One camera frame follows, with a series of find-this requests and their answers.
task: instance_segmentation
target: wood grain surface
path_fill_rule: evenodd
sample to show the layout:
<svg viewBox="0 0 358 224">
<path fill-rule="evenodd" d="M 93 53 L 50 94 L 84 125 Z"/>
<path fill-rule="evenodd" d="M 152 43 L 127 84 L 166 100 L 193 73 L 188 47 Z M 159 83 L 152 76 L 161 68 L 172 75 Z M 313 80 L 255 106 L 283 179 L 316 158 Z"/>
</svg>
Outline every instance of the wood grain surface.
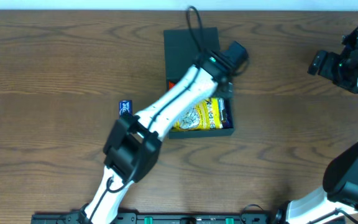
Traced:
<svg viewBox="0 0 358 224">
<path fill-rule="evenodd" d="M 222 49 L 236 40 L 249 51 L 234 81 L 236 132 L 166 139 L 121 207 L 237 213 L 305 196 L 357 141 L 358 95 L 306 71 L 317 50 L 340 52 L 358 12 L 201 16 Z M 118 101 L 138 111 L 163 95 L 163 30 L 184 28 L 184 12 L 0 11 L 0 223 L 91 201 Z"/>
</svg>

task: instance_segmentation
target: snack bag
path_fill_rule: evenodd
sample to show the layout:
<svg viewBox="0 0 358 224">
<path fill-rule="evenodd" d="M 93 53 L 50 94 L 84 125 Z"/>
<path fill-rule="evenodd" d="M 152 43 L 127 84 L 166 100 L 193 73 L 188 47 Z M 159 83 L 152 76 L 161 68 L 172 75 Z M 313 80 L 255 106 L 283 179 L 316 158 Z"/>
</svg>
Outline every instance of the snack bag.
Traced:
<svg viewBox="0 0 358 224">
<path fill-rule="evenodd" d="M 179 119 L 174 125 L 175 130 L 210 130 L 223 128 L 219 113 L 219 99 L 210 98 L 198 103 Z"/>
</svg>

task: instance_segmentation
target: black clamp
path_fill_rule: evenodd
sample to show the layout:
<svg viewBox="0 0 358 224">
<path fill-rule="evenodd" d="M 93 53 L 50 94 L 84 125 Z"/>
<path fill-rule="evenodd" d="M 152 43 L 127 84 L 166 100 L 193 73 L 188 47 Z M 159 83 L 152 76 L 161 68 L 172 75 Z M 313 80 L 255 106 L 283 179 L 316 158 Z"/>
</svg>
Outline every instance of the black clamp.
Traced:
<svg viewBox="0 0 358 224">
<path fill-rule="evenodd" d="M 117 172 L 123 182 L 140 181 L 153 168 L 160 154 L 162 143 L 158 133 L 151 133 L 138 119 L 139 116 L 128 113 L 121 116 L 103 147 L 104 165 Z M 144 137 L 142 142 L 134 137 L 137 133 Z"/>
<path fill-rule="evenodd" d="M 328 165 L 323 188 L 328 200 L 358 211 L 358 142 Z"/>
<path fill-rule="evenodd" d="M 291 201 L 286 201 L 283 204 L 280 205 L 280 207 L 277 210 L 276 216 L 274 217 L 274 220 L 272 224 L 289 224 L 286 221 L 287 218 L 287 210 L 288 205 L 291 203 Z"/>
<path fill-rule="evenodd" d="M 317 73 L 351 93 L 358 93 L 358 31 L 344 36 L 342 44 L 345 47 L 340 55 L 325 50 L 318 51 L 308 73 Z"/>
<path fill-rule="evenodd" d="M 196 64 L 207 71 L 218 83 L 213 97 L 232 98 L 232 78 L 245 71 L 248 64 L 241 73 L 236 73 L 248 58 L 247 50 L 236 41 L 223 52 L 205 51 L 198 56 Z"/>
</svg>

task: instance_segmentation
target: black box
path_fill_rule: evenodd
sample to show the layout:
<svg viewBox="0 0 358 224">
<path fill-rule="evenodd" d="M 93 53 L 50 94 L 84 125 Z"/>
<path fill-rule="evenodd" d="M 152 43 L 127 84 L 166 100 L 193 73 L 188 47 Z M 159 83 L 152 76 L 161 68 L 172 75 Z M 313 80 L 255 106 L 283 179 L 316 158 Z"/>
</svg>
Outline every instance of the black box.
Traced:
<svg viewBox="0 0 358 224">
<path fill-rule="evenodd" d="M 218 29 L 204 28 L 204 45 L 210 50 L 220 50 Z M 199 30 L 195 29 L 195 36 L 199 37 Z M 190 66 L 194 63 L 194 59 L 198 54 L 198 49 L 194 40 L 191 38 L 188 29 L 185 30 L 165 30 L 164 31 L 164 48 L 165 48 L 165 71 L 167 79 L 167 90 L 169 82 L 177 83 L 186 73 Z M 230 136 L 234 132 L 234 120 L 232 115 L 232 103 L 228 100 L 225 103 L 227 115 L 231 120 L 231 128 L 197 130 L 197 131 L 169 131 L 168 138 L 200 138 L 214 136 Z"/>
</svg>

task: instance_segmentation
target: small blue package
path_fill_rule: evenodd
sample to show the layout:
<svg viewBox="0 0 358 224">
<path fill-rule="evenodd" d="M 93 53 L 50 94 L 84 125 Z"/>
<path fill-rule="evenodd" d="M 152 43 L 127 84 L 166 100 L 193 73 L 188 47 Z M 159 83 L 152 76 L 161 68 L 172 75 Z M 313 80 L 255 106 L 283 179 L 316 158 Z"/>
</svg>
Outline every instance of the small blue package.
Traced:
<svg viewBox="0 0 358 224">
<path fill-rule="evenodd" d="M 124 113 L 132 115 L 132 100 L 121 100 L 119 102 L 119 116 L 121 117 Z"/>
</svg>

